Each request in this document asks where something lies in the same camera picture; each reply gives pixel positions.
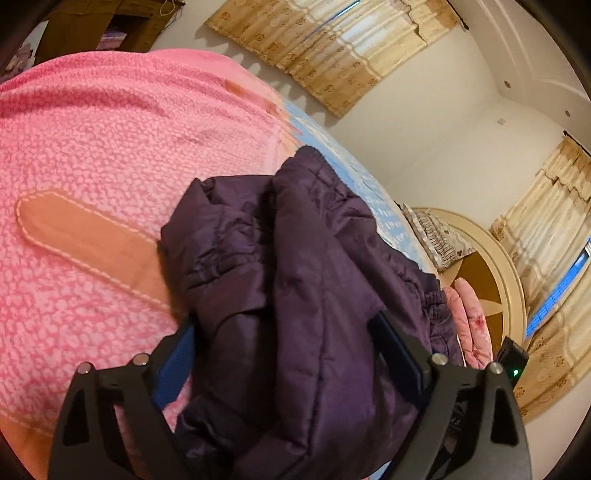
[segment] curtain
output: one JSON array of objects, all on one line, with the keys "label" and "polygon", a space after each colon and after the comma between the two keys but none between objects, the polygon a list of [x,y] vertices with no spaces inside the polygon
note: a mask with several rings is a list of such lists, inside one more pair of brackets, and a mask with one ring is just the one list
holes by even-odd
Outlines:
[{"label": "curtain", "polygon": [[590,291],[591,271],[585,270],[530,340],[530,360],[515,388],[524,421],[546,411],[589,373]]},{"label": "curtain", "polygon": [[446,0],[228,0],[206,21],[338,117],[456,23]]},{"label": "curtain", "polygon": [[531,317],[583,251],[591,233],[591,159],[565,138],[512,208],[494,221]]},{"label": "curtain", "polygon": [[[590,205],[591,159],[565,138],[526,194],[491,227],[519,272],[530,316],[586,247],[591,235]],[[515,396],[525,421],[548,409],[589,372],[589,263],[524,345],[530,360]]]}]

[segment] wooden cabinet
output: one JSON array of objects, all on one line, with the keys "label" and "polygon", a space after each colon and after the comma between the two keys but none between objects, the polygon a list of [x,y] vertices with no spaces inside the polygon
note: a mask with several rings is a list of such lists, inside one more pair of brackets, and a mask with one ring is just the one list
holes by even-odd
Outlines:
[{"label": "wooden cabinet", "polygon": [[184,5],[182,0],[63,0],[49,23],[35,64],[81,51],[95,50],[106,30],[127,33],[119,50],[146,52]]}]

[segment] patterned pillowcase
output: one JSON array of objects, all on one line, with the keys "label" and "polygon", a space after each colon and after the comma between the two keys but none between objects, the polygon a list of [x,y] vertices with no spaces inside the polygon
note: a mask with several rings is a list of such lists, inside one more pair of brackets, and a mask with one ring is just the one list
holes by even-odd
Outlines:
[{"label": "patterned pillowcase", "polygon": [[402,212],[427,255],[440,272],[476,250],[461,234],[429,210],[402,206]]}]

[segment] metal bolt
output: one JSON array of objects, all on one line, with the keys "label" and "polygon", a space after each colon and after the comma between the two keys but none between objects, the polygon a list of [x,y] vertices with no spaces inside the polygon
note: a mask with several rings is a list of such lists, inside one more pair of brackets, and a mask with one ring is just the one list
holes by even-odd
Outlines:
[{"label": "metal bolt", "polygon": [[499,362],[489,364],[488,368],[491,369],[491,372],[495,375],[501,375],[504,372],[503,366]]},{"label": "metal bolt", "polygon": [[90,370],[92,370],[92,365],[88,362],[81,363],[76,369],[80,375],[86,375],[87,373],[90,373]]},{"label": "metal bolt", "polygon": [[141,367],[143,365],[148,365],[148,361],[150,360],[150,356],[147,353],[138,353],[132,362],[134,365]]},{"label": "metal bolt", "polygon": [[440,367],[445,367],[447,362],[449,362],[449,358],[447,358],[442,353],[434,353],[431,356],[431,362],[433,362],[435,365],[439,365]]}]

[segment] black clamp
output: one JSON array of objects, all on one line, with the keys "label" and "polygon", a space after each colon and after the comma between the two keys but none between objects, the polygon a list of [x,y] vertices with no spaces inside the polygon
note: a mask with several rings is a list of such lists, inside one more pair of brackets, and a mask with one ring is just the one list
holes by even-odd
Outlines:
[{"label": "black clamp", "polygon": [[[151,355],[124,367],[96,370],[81,364],[58,420],[48,480],[135,480],[115,417],[123,405],[152,480],[191,480],[183,453],[161,410],[175,400],[195,358],[194,318],[165,337]],[[447,480],[531,480],[525,430],[509,377],[494,362],[486,370],[450,365],[430,354],[388,312],[368,323],[377,351],[402,395],[421,414],[382,480],[431,478],[454,405],[466,414],[446,470]]]}]

